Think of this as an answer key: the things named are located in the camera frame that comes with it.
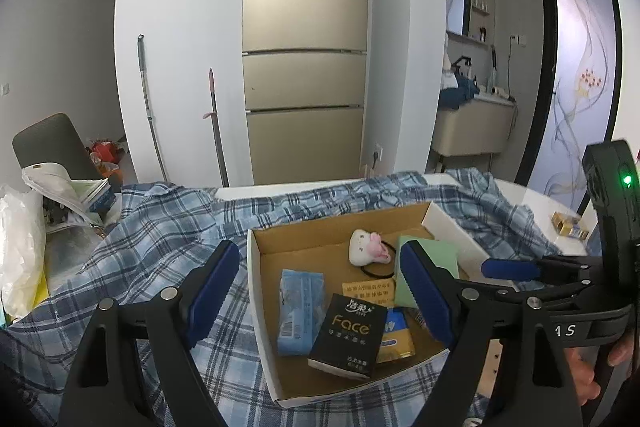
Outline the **person's right hand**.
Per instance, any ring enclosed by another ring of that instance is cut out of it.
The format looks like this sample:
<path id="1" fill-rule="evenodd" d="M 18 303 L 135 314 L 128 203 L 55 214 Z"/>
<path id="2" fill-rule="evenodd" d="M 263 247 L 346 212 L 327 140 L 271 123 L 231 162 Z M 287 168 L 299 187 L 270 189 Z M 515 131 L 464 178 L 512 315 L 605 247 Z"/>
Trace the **person's right hand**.
<path id="1" fill-rule="evenodd" d="M 634 336 L 626 334 L 608 355 L 608 365 L 616 367 L 628 362 L 632 352 L 634 352 Z M 582 358 L 578 348 L 567 348 L 564 350 L 564 355 L 570 368 L 570 375 L 573 377 L 578 403 L 582 407 L 588 401 L 597 399 L 601 387 L 594 380 L 593 367 Z"/>

